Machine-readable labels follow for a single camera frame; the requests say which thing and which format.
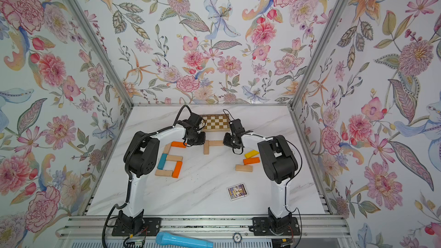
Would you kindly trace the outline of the orange block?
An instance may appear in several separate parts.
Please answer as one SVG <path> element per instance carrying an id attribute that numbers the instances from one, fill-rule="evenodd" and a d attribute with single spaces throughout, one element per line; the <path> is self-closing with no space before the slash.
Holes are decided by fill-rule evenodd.
<path id="1" fill-rule="evenodd" d="M 252 164 L 257 164 L 257 163 L 260 163 L 259 157 L 251 157 L 251 158 L 246 158 L 243 160 L 244 165 L 252 165 Z"/>
<path id="2" fill-rule="evenodd" d="M 176 166 L 175 166 L 175 168 L 173 170 L 173 173 L 172 173 L 172 177 L 173 178 L 177 179 L 179 177 L 182 165 L 183 165 L 182 161 L 177 161 L 176 162 Z"/>
<path id="3" fill-rule="evenodd" d="M 171 146 L 172 147 L 176 147 L 176 148 L 186 148 L 187 144 L 185 142 L 174 141 L 174 142 L 171 143 Z"/>

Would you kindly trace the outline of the natural block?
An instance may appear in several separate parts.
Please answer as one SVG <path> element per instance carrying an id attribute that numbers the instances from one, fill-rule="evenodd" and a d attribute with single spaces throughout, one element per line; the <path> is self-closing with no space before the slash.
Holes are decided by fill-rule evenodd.
<path id="1" fill-rule="evenodd" d="M 210 142 L 206 140 L 203 144 L 203 154 L 209 155 L 210 154 Z"/>
<path id="2" fill-rule="evenodd" d="M 173 171 L 157 169 L 157 170 L 155 171 L 155 176 L 161 176 L 161 177 L 169 177 L 169 178 L 171 178 L 171 177 L 173 176 Z"/>
<path id="3" fill-rule="evenodd" d="M 179 162 L 179 161 L 183 161 L 183 156 L 167 155 L 166 160 L 167 161 Z"/>
<path id="4" fill-rule="evenodd" d="M 224 146 L 224 144 L 223 144 L 222 140 L 215 140 L 215 141 L 210 140 L 209 141 L 209 146 L 210 147 L 221 147 L 221 146 Z"/>
<path id="5" fill-rule="evenodd" d="M 168 144 L 164 147 L 163 153 L 168 155 L 170 153 L 171 150 L 171 144 Z"/>
<path id="6" fill-rule="evenodd" d="M 249 165 L 236 165 L 235 170 L 238 172 L 253 172 L 253 167 Z"/>

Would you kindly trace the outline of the yellow block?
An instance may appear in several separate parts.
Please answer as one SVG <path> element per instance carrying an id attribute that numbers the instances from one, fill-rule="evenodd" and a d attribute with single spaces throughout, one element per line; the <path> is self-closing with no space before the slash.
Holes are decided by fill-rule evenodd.
<path id="1" fill-rule="evenodd" d="M 249 158 L 252 158 L 252 157 L 257 156 L 258 154 L 259 154 L 258 151 L 256 151 L 256 150 L 252 150 L 252 151 L 250 151 L 250 152 L 248 152 L 248 153 L 245 154 L 245 158 L 246 158 L 246 159 L 249 159 Z"/>

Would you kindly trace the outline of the orange block front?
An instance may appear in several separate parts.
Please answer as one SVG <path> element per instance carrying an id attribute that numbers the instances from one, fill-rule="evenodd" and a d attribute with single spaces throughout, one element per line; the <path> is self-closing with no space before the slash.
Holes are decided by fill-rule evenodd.
<path id="1" fill-rule="evenodd" d="M 176 162 L 176 166 L 175 166 L 175 168 L 173 170 L 173 173 L 172 173 L 172 177 L 173 178 L 177 179 L 179 177 L 182 165 L 183 165 L 182 161 L 177 161 Z"/>

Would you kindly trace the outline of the teal wooden block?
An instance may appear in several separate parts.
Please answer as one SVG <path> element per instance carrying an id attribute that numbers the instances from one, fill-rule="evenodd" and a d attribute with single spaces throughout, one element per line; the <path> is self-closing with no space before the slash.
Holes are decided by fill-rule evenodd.
<path id="1" fill-rule="evenodd" d="M 164 169 L 164 167 L 165 167 L 165 163 L 166 163 L 166 161 L 167 161 L 167 154 L 166 153 L 163 153 L 162 155 L 161 155 L 161 157 L 160 157 L 160 160 L 159 160 L 159 162 L 158 162 L 158 166 L 157 166 L 157 169 L 158 170 L 163 170 Z"/>

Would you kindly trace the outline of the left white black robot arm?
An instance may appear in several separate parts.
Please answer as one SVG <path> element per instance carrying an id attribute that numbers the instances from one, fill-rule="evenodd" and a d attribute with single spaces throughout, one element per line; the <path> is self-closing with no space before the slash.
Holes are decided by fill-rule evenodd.
<path id="1" fill-rule="evenodd" d="M 118 220 L 125 226 L 135 230 L 143 224 L 142 197 L 148 175 L 156 168 L 160 149 L 175 141 L 182 141 L 185 147 L 203 145 L 206 140 L 201 128 L 203 122 L 202 116 L 191 113 L 189 118 L 176 120 L 171 126 L 134 135 L 124 156 L 124 169 L 129 179 L 125 207 L 118 213 Z"/>

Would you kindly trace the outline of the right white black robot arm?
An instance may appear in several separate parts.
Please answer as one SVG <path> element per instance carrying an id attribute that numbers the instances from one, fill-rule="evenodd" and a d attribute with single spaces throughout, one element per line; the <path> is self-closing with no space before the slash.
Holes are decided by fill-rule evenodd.
<path id="1" fill-rule="evenodd" d="M 229 122 L 230 133 L 226 133 L 223 144 L 233 150 L 243 152 L 245 148 L 260 153 L 260 161 L 267 178 L 271 181 L 271 205 L 267 217 L 252 219 L 251 232 L 255 236 L 300 235 L 300 224 L 288 206 L 288 194 L 291 181 L 301 170 L 296 154 L 291 150 L 291 143 L 282 135 L 263 137 L 250 130 L 245 130 L 240 119 Z"/>

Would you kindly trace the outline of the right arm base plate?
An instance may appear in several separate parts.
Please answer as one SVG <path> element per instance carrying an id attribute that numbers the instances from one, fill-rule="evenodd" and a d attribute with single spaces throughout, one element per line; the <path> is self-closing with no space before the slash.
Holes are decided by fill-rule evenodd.
<path id="1" fill-rule="evenodd" d="M 301 226 L 295 217 L 273 220 L 270 217 L 253 217 L 249 231 L 254 236 L 300 236 Z"/>

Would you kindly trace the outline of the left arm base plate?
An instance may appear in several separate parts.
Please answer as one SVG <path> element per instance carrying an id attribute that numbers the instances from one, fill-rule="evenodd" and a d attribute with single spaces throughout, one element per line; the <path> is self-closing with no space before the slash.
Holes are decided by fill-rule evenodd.
<path id="1" fill-rule="evenodd" d="M 117 218 L 111 236 L 128 237 L 139 233 L 141 237 L 155 237 L 160 231 L 161 222 L 161 218 Z"/>

